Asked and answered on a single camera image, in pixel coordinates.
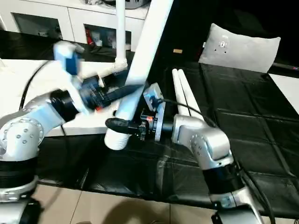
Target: black table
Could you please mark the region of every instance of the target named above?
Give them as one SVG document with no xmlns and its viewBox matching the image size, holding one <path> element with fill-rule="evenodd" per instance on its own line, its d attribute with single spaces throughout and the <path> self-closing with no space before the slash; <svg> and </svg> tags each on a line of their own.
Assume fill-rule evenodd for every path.
<svg viewBox="0 0 299 224">
<path fill-rule="evenodd" d="M 0 31 L 0 57 L 50 60 L 55 41 Z M 114 50 L 82 46 L 87 61 L 114 61 Z M 132 56 L 128 53 L 129 62 Z M 158 82 L 170 99 L 175 99 L 172 68 L 184 70 L 201 111 L 228 135 L 232 151 L 265 191 L 275 215 L 298 218 L 299 115 L 270 76 L 156 56 L 148 82 Z M 166 105 L 165 116 L 176 113 L 176 106 Z M 40 183 L 212 208 L 192 154 L 171 140 L 130 138 L 124 150 L 112 151 L 102 134 L 67 138 L 72 147 L 67 181 L 62 181 L 61 171 L 64 139 L 55 137 L 45 138 L 40 146 Z"/>
</svg>

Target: black cylindrical joint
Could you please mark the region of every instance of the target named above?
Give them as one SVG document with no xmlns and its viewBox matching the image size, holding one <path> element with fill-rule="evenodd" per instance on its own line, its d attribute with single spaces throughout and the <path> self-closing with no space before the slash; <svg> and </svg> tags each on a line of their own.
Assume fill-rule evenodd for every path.
<svg viewBox="0 0 299 224">
<path fill-rule="evenodd" d="M 203 170 L 203 174 L 210 194 L 225 194 L 244 187 L 236 163 Z"/>
<path fill-rule="evenodd" d="M 74 120 L 78 113 L 68 91 L 55 90 L 50 94 L 51 104 L 65 122 Z"/>
<path fill-rule="evenodd" d="M 0 162 L 0 188 L 15 188 L 33 181 L 37 158 Z"/>
</svg>

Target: shelf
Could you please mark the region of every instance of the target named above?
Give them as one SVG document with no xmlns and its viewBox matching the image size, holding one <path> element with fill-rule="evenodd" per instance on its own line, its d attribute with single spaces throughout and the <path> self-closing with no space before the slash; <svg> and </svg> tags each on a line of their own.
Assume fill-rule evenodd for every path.
<svg viewBox="0 0 299 224">
<path fill-rule="evenodd" d="M 114 7 L 110 7 L 104 4 L 87 5 L 84 3 L 84 0 L 22 0 L 22 1 L 39 2 L 39 3 L 116 15 L 116 9 Z M 126 9 L 126 17 L 145 20 L 149 7 L 150 7 L 150 3 L 137 9 Z"/>
</svg>

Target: white table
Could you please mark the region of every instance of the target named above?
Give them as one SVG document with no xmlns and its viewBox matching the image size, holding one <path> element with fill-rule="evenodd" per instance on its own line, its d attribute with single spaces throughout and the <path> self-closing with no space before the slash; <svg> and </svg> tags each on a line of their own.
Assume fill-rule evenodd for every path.
<svg viewBox="0 0 299 224">
<path fill-rule="evenodd" d="M 299 78 L 270 74 L 275 84 L 299 114 Z"/>
<path fill-rule="evenodd" d="M 44 61 L 35 60 L 2 60 L 5 68 L 0 67 L 0 117 L 16 112 L 19 109 L 21 94 L 27 80 L 36 68 Z M 90 74 L 101 70 L 110 63 L 82 62 L 81 73 Z M 28 90 L 25 104 L 35 96 L 55 89 L 66 89 L 66 74 L 58 61 L 53 61 L 36 75 Z M 118 108 L 118 101 L 108 108 L 102 109 L 92 115 L 78 114 L 77 117 L 64 124 L 67 135 L 106 133 L 105 121 L 113 116 L 113 111 Z M 62 135 L 61 129 L 55 128 L 47 136 Z"/>
</svg>

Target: white cabinet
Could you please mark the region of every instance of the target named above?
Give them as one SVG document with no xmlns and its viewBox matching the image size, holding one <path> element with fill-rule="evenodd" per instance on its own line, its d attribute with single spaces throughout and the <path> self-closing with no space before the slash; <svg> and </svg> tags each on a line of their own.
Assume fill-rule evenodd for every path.
<svg viewBox="0 0 299 224">
<path fill-rule="evenodd" d="M 64 40 L 74 41 L 67 7 L 22 0 L 0 0 L 0 15 L 7 31 L 34 35 L 41 32 L 44 35 L 57 28 Z"/>
<path fill-rule="evenodd" d="M 100 28 L 117 28 L 117 17 L 114 14 L 69 8 L 71 25 L 76 42 L 87 43 L 85 26 L 92 25 Z M 126 17 L 126 31 L 130 32 L 131 51 L 136 51 L 144 20 Z"/>
</svg>

